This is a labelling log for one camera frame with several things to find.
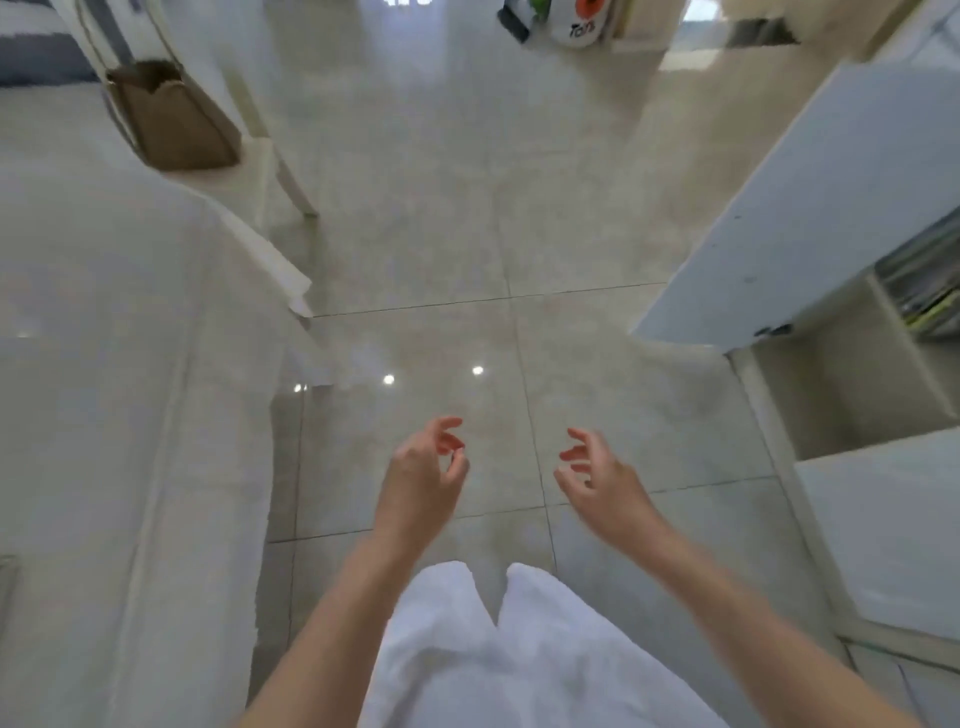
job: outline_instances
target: white cabinet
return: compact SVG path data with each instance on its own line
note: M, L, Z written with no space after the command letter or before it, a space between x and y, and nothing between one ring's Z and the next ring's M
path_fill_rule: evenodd
M960 344L915 341L873 266L960 206L957 118L958 74L841 67L636 329L737 350L838 622L950 665Z
M792 321L960 205L958 118L957 74L838 69L636 333L728 351Z
M960 641L960 428L797 464L857 612Z

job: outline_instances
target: bag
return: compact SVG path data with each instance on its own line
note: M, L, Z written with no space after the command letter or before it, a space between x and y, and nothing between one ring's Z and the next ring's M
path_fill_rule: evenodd
M110 118L145 164L172 172L230 167L240 161L240 130L187 75L149 4L147 15L171 60L134 61L116 68L107 68L93 43L83 0L76 5L86 40L107 70L104 100Z

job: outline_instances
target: shelf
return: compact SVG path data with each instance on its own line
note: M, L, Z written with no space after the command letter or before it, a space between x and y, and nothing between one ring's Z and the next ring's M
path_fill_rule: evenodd
M960 350L917 344L870 278L831 300L755 346L798 460L955 426Z
M918 342L907 330L897 307L876 276L868 275L866 282L901 345L915 358L926 386L949 417L960 418L960 342Z

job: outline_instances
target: floor tile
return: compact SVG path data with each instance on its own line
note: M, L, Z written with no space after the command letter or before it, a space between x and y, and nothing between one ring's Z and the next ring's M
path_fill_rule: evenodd
M266 544L256 587L256 647L250 679L250 698L274 671L290 638L290 588L294 545Z
M552 473L572 425L602 430L652 492L773 473L726 357L630 335L661 289L511 301L548 503L565 502Z
M496 5L491 6L491 15ZM519 45L490 26L465 40L479 77L493 160L621 142L639 118L660 53L570 50L546 33Z
M270 406L274 431L274 490L267 542L293 539L297 523L297 472L300 466L300 413L303 396L280 394Z
M491 185L453 166L341 157L322 194L317 314L479 301L507 294Z
M306 404L299 537L370 528L391 453L443 414L465 420L459 515L543 505L508 302L324 317L311 335L337 383Z
M648 161L574 148L494 168L511 294L670 280L689 241Z
M333 583L349 553L367 532L297 541L294 570L293 633L306 623L317 601ZM496 617L514 562L553 571L546 512L534 508L451 521L418 563L418 570L445 561L463 561L477 592Z
M775 478L653 494L661 512L835 655L823 589ZM682 677L731 726L763 721L685 609L590 534L568 505L548 508L557 574L643 649Z

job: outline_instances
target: glossy floor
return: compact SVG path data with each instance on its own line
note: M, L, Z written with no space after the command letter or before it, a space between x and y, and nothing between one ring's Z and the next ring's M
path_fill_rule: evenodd
M370 528L392 448L456 413L473 468L424 563L467 562L493 612L512 562L552 570L730 725L760 725L551 472L567 425L603 428L679 528L837 648L728 361L628 334L829 64L803 46L521 47L497 5L265 6L288 82L271 121L321 210L307 224L278 197L271 236L315 281L336 384L275 403L252 689Z

